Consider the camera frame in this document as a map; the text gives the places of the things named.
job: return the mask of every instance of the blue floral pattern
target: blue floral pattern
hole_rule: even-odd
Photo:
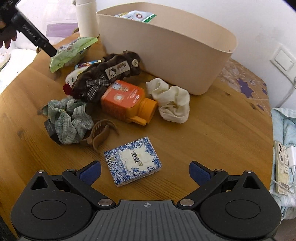
[[[139,170],[138,167],[132,167],[131,170],[129,170],[126,166],[126,161],[122,158],[121,153],[128,149],[139,149],[143,145],[145,147],[145,152],[153,157],[153,159],[151,160],[153,166],[147,167],[146,170]],[[106,151],[105,158],[111,175],[113,176],[114,182],[117,186],[149,175],[152,172],[158,171],[162,167],[161,162],[148,137],[144,137],[139,140],[114,148],[112,150]]]

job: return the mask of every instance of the bow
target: bow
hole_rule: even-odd
[[[98,88],[100,86],[109,86],[111,83],[109,80],[105,77],[104,74],[102,74],[98,79],[96,80],[86,80],[86,87],[90,87],[89,91],[87,92],[87,98],[88,100],[92,100],[95,94],[98,91]]]

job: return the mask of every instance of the green plastic package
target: green plastic package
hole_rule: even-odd
[[[79,37],[73,42],[59,47],[57,54],[50,58],[50,71],[53,73],[62,67],[78,64],[87,49],[97,41],[97,38]]]

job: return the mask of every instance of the wood grain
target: wood grain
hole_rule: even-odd
[[[62,44],[76,38],[73,35]],[[100,42],[94,44],[85,61],[105,55]],[[127,124],[104,114],[97,108],[94,118],[108,118],[116,123],[120,135],[111,131],[101,145],[100,154],[88,147],[58,145],[43,125],[46,117],[40,109],[52,99],[62,99],[65,76],[49,72],[49,57],[40,52],[0,96],[0,214],[13,230],[10,211],[24,187],[37,170],[50,175],[68,168],[80,169],[100,160],[102,175],[93,187],[118,202],[119,199],[175,202],[198,186],[189,177],[192,160],[210,169],[221,168],[232,175],[251,169],[269,187],[272,166],[272,124],[268,114],[218,79],[206,94],[191,96],[190,117],[184,124],[165,121],[158,112],[145,127]],[[142,73],[128,81],[145,87],[154,77]],[[128,185],[116,187],[103,152],[148,136],[163,164],[160,172]]]

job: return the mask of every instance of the crosshair logo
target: crosshair logo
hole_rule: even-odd
[[[151,206],[153,206],[152,204],[150,204],[150,203],[148,203],[148,202],[146,202],[146,203],[144,203],[144,205],[143,205],[144,207],[146,207],[146,208],[149,208],[149,207],[151,207]]]

